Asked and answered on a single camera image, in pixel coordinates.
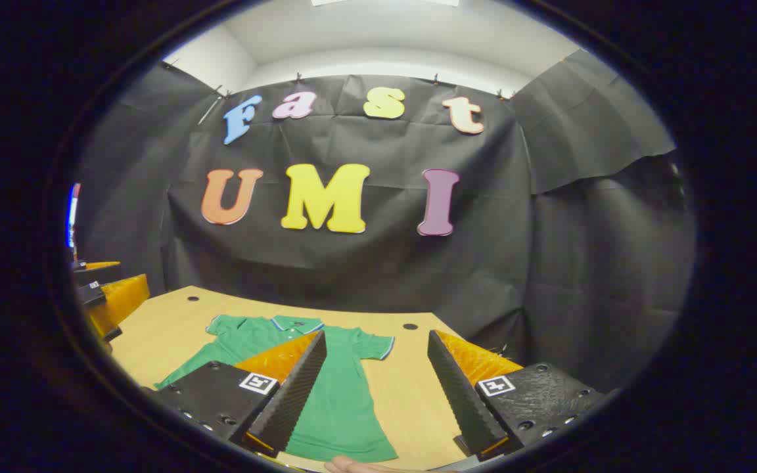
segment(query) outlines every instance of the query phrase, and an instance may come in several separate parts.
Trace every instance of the white wall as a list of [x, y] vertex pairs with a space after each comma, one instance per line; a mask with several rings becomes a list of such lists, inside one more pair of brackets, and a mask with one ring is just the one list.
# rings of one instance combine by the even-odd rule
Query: white wall
[[219, 93], [237, 92], [256, 69], [256, 61], [223, 24], [192, 39], [166, 57]]
[[378, 74], [433, 79], [506, 97], [522, 89], [532, 78], [507, 67], [469, 57], [406, 48], [357, 48], [306, 54], [259, 66], [241, 89], [280, 81], [292, 81], [297, 72], [304, 78], [348, 74]]

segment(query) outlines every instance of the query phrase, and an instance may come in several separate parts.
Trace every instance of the green polo shirt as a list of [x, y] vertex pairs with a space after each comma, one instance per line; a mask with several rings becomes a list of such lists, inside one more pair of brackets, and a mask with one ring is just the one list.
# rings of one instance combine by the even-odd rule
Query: green polo shirt
[[156, 387], [162, 388], [211, 360], [235, 365], [295, 336], [321, 329], [327, 359], [285, 451], [318, 461], [331, 461], [336, 455], [363, 463], [396, 458], [396, 450], [376, 419], [361, 367], [362, 359], [385, 359], [393, 349], [393, 336], [370, 335], [360, 328], [326, 327], [319, 319], [219, 315], [207, 327], [216, 340]]

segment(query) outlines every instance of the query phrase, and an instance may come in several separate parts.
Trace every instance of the purple letter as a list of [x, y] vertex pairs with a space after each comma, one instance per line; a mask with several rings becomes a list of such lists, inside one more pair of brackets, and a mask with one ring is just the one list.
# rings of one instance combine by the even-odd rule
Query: purple letter
[[423, 177], [428, 181], [426, 219], [417, 225], [417, 232], [424, 237], [445, 237], [454, 230], [448, 222], [451, 206], [451, 188], [460, 180], [457, 173], [446, 169], [426, 169]]

